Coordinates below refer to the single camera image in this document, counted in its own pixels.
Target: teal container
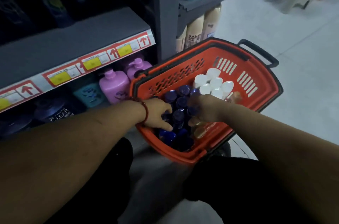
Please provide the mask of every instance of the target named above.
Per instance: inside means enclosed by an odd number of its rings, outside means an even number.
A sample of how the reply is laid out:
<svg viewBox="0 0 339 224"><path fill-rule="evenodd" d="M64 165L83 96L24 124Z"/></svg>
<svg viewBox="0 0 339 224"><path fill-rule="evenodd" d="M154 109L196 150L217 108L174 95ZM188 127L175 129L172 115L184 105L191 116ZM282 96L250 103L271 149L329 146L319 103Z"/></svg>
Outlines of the teal container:
<svg viewBox="0 0 339 224"><path fill-rule="evenodd" d="M101 91L98 80L94 74L87 74L67 84L73 95L84 103L88 108L100 105L106 101Z"/></svg>

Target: person's left hand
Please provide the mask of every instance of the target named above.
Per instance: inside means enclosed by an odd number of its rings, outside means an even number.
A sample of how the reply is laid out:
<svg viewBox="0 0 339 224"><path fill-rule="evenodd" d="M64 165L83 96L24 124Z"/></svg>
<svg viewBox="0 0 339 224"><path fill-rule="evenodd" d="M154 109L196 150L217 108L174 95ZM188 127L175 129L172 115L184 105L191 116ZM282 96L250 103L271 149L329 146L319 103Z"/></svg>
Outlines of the person's left hand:
<svg viewBox="0 0 339 224"><path fill-rule="evenodd" d="M166 131L172 131L172 126L161 118L165 111L172 113L172 106L158 98L152 98L144 102L148 108L148 118L145 125L151 128L162 128Z"/></svg>

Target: pink bottle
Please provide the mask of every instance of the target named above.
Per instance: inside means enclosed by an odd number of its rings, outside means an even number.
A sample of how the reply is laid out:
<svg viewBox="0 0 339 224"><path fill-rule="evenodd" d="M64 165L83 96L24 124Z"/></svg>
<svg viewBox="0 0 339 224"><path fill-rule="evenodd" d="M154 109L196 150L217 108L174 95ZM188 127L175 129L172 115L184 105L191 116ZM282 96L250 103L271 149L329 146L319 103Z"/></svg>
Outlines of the pink bottle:
<svg viewBox="0 0 339 224"><path fill-rule="evenodd" d="M124 100L129 94L130 81L122 71L109 70L99 81L100 88L111 104Z"/></svg>
<svg viewBox="0 0 339 224"><path fill-rule="evenodd" d="M127 69L127 76L129 80L134 79L134 73L138 70L146 70L149 67L152 67L149 62L143 61L141 58L136 58L133 62L129 64L129 67Z"/></svg>

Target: person's right arm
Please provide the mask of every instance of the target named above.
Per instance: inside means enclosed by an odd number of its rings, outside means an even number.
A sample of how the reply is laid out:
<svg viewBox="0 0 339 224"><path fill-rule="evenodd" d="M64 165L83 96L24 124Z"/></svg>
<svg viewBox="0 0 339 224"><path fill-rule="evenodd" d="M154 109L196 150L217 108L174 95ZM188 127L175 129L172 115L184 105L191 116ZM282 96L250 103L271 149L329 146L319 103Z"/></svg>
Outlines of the person's right arm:
<svg viewBox="0 0 339 224"><path fill-rule="evenodd" d="M339 146L210 95L194 100L199 121L224 122L314 218L339 223Z"/></svg>

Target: forearm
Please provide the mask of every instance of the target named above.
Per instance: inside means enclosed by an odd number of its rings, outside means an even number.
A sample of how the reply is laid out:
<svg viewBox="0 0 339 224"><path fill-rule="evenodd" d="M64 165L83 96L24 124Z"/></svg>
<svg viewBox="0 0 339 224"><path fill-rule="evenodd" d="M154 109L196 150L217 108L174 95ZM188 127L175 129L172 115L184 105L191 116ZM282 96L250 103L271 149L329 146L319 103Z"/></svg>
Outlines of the forearm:
<svg viewBox="0 0 339 224"><path fill-rule="evenodd" d="M338 222L339 146L244 106L222 107L222 120L310 213Z"/></svg>
<svg viewBox="0 0 339 224"><path fill-rule="evenodd" d="M0 222L43 222L91 177L145 117L127 101L20 133L0 143Z"/></svg>

